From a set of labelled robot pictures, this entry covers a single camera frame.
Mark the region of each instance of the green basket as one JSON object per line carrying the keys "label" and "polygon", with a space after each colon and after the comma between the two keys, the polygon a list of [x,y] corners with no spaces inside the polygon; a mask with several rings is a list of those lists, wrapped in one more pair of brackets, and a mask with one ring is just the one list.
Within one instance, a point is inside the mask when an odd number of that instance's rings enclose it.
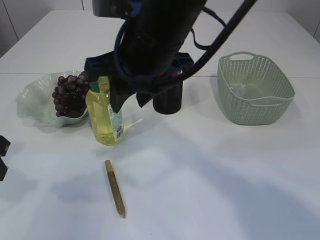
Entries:
{"label": "green basket", "polygon": [[[242,56],[250,59],[234,59]],[[280,68],[270,58],[250,52],[220,58],[217,79],[222,105],[239,125],[273,124],[295,97]]]}

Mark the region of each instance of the white table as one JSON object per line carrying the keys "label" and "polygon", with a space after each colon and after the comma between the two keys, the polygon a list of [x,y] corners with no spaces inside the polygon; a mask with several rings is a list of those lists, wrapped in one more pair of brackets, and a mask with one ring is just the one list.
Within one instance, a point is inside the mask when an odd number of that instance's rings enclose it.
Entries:
{"label": "white table", "polygon": [[[116,147],[88,122],[60,130],[16,115],[37,74],[0,74],[0,133],[12,143],[0,183],[3,240],[320,239],[320,78],[290,79],[296,97],[266,126],[220,109],[216,78],[186,81],[180,112],[131,98]],[[116,212],[104,161],[113,160],[127,218]]]}
{"label": "white table", "polygon": [[[232,12],[218,12],[228,20]],[[0,73],[82,70],[86,57],[113,50],[121,19],[91,11],[52,11],[0,59]],[[198,41],[210,44],[222,27],[206,14],[195,23]],[[191,34],[181,49],[197,60]],[[320,45],[287,13],[250,12],[215,57],[196,76],[214,76],[218,59],[239,51],[270,57],[293,78],[320,78]]]}

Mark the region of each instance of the grapes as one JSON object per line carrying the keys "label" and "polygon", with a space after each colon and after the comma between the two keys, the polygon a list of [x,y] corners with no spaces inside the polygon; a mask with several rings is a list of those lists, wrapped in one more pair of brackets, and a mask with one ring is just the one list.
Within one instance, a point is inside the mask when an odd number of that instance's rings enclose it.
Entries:
{"label": "grapes", "polygon": [[59,113],[63,113],[65,108],[61,103],[58,103],[57,105],[55,105],[55,110],[57,110],[57,112]]}
{"label": "grapes", "polygon": [[84,84],[84,81],[82,81],[80,78],[76,81],[76,85],[78,87],[81,87]]}
{"label": "grapes", "polygon": [[61,101],[60,101],[60,98],[56,97],[54,100],[53,100],[53,103],[54,105],[57,105],[59,104]]}
{"label": "grapes", "polygon": [[66,89],[68,89],[69,91],[73,91],[76,89],[76,85],[73,83],[68,83]]}
{"label": "grapes", "polygon": [[65,81],[65,77],[64,77],[64,76],[60,76],[60,77],[58,77],[58,81],[59,81],[59,82],[63,82],[63,81]]}
{"label": "grapes", "polygon": [[87,92],[89,91],[89,88],[84,87],[84,88],[82,89],[82,91],[83,91],[84,94],[87,94]]}
{"label": "grapes", "polygon": [[80,87],[77,87],[75,90],[74,90],[77,94],[82,94],[82,89]]}
{"label": "grapes", "polygon": [[79,76],[59,76],[57,86],[52,93],[56,116],[78,118],[86,110],[86,95],[89,91],[88,75],[82,72]]}
{"label": "grapes", "polygon": [[68,101],[68,99],[66,99],[66,98],[62,98],[62,99],[61,99],[61,104],[64,105],[64,106],[66,106],[66,105],[68,104],[68,102],[69,102],[69,101]]}
{"label": "grapes", "polygon": [[71,111],[71,107],[69,107],[68,105],[64,106],[64,112],[68,113]]}
{"label": "grapes", "polygon": [[56,97],[58,97],[58,93],[57,92],[53,92],[52,93],[52,97],[55,99]]}
{"label": "grapes", "polygon": [[57,116],[57,118],[60,118],[60,117],[63,117],[63,116],[64,116],[63,113],[58,112],[58,111],[55,113],[55,115]]}
{"label": "grapes", "polygon": [[66,92],[66,89],[64,87],[59,88],[59,94],[64,94]]}
{"label": "grapes", "polygon": [[68,76],[68,83],[69,84],[74,84],[74,83],[76,83],[76,81],[77,81],[77,77],[76,76],[72,76],[72,75]]}

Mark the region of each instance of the plastic bottle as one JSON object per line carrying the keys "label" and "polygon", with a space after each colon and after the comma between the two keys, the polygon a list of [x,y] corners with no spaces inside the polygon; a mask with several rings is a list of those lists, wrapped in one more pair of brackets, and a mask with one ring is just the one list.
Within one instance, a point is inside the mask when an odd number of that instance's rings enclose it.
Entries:
{"label": "plastic bottle", "polygon": [[115,113],[110,105],[108,76],[100,76],[97,81],[90,82],[85,102],[95,139],[107,146],[118,144],[125,137],[125,129],[121,110]]}

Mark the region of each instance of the white wavy bowl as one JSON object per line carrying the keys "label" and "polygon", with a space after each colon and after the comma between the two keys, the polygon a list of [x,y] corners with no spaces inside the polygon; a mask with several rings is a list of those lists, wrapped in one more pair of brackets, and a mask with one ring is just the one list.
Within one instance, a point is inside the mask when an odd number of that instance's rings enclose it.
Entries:
{"label": "white wavy bowl", "polygon": [[16,113],[19,118],[34,119],[41,126],[61,128],[64,125],[77,124],[88,115],[87,109],[78,118],[56,117],[52,93],[58,83],[58,77],[78,76],[80,71],[65,71],[47,74],[25,86],[16,98]]}

